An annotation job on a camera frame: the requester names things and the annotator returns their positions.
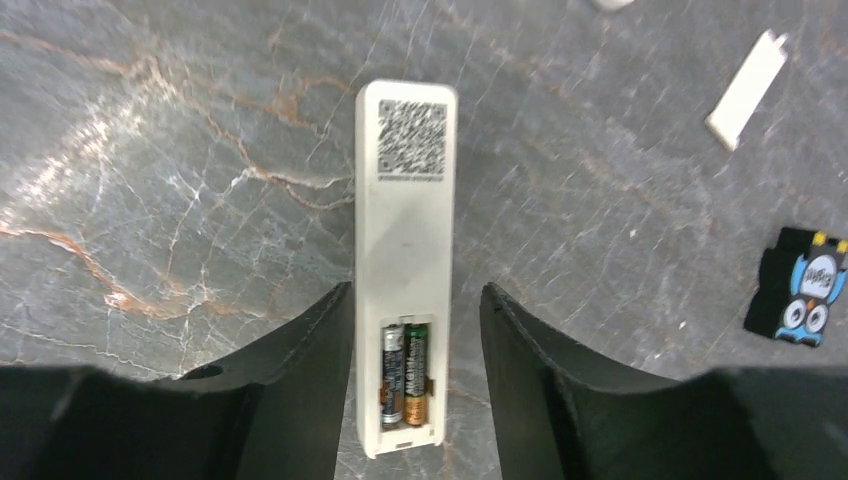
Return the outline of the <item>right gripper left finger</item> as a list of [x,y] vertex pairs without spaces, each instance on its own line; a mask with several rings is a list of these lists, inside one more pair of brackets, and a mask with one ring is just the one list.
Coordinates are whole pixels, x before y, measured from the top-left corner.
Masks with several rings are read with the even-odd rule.
[[92,366],[1,370],[5,479],[330,479],[354,340],[343,282],[177,379]]

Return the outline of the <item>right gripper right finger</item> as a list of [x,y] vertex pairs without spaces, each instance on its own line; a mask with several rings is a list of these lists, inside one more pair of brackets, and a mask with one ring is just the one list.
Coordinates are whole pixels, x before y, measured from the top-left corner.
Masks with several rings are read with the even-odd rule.
[[480,325],[506,479],[843,479],[843,367],[723,367],[677,381],[619,363],[496,284]]

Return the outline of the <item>silver black AAA battery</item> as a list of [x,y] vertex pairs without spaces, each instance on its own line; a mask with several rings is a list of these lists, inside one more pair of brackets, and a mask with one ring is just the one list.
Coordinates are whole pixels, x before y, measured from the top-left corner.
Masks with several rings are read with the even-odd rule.
[[400,324],[382,330],[381,423],[395,425],[403,417],[404,329]]

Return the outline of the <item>green gold AAA battery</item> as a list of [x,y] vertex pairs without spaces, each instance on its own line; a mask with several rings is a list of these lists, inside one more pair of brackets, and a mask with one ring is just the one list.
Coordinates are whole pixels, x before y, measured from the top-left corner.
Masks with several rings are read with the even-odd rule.
[[404,421],[412,427],[421,427],[427,421],[428,336],[426,324],[406,325]]

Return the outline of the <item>slim white remote control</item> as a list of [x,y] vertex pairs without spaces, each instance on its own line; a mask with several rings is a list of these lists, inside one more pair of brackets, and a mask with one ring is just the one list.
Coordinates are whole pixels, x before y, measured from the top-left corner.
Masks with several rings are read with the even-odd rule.
[[[355,110],[356,421],[375,458],[445,437],[458,97],[447,85],[375,80]],[[382,330],[426,324],[427,421],[381,423]]]

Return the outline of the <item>white battery cover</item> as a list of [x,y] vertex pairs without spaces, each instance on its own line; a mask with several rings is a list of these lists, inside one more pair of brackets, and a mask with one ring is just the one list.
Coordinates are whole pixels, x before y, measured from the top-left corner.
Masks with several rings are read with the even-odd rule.
[[785,65],[786,33],[764,31],[753,44],[714,109],[705,118],[708,130],[733,152],[757,106]]

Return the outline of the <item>white remote with buttons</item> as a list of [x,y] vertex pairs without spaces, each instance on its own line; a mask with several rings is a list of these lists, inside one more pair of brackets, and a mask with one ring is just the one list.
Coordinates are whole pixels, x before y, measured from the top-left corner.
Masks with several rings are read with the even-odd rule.
[[591,0],[591,3],[603,12],[619,11],[633,2],[634,0]]

